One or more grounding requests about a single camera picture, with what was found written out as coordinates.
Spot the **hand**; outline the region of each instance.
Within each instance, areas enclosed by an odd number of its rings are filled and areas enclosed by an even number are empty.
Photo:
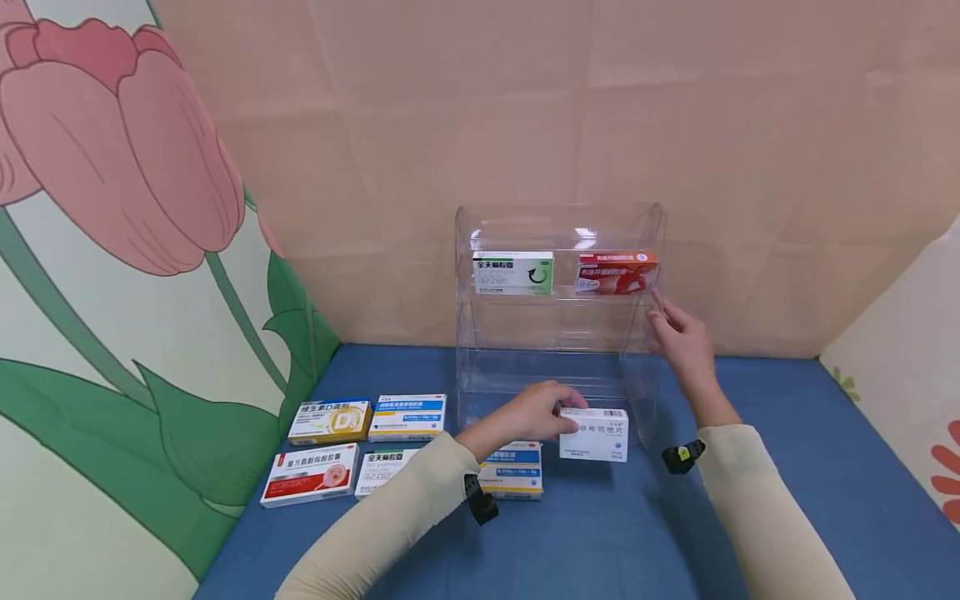
[[[496,450],[517,440],[546,440],[578,430],[577,423],[554,414],[562,406],[588,408],[584,397],[556,381],[534,384],[457,436],[457,442],[483,462]]]
[[[713,367],[713,344],[707,326],[686,314],[680,307],[654,292],[661,311],[647,315],[654,328],[654,337],[666,362],[677,374],[684,391],[705,389],[716,382]]]
[[[647,315],[667,364],[680,380],[701,427],[742,422],[717,383],[713,344],[707,326],[686,314],[660,292],[654,299],[661,310]]]

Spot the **green and white medicine box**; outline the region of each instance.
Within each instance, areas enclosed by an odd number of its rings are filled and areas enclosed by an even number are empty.
[[[550,296],[552,252],[474,252],[473,286],[477,294]]]

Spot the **medicine box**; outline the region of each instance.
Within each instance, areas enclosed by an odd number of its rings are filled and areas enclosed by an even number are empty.
[[[627,462],[627,411],[610,408],[561,408],[580,431],[560,436],[560,457],[585,461]]]
[[[363,442],[372,417],[369,398],[304,402],[294,415],[287,439],[292,445]]]
[[[260,505],[272,509],[353,493],[358,454],[357,444],[277,454]]]
[[[503,500],[540,500],[543,471],[539,442],[513,442],[480,465],[477,481],[483,491]]]
[[[390,481],[417,454],[411,450],[377,450],[368,452],[360,464],[360,478],[357,479],[358,500],[369,496]]]
[[[594,252],[580,255],[578,296],[642,294],[653,286],[660,263],[652,252]]]
[[[477,294],[550,296],[552,252],[474,252],[473,286]]]
[[[371,442],[423,442],[444,431],[446,394],[381,396],[373,411]]]

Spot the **black wrist strap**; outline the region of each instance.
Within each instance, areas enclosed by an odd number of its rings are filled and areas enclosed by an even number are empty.
[[[707,449],[703,440],[694,440],[687,445],[675,445],[665,449],[660,456],[666,463],[666,469],[674,475],[687,474],[697,459]]]
[[[490,494],[484,493],[476,475],[464,475],[464,492],[467,494],[470,514],[477,520],[477,524],[483,525],[500,514],[500,509],[496,508],[496,500]]]

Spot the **red medicine box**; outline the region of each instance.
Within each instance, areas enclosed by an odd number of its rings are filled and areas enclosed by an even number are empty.
[[[652,252],[581,254],[577,296],[642,294],[656,281],[659,268]]]

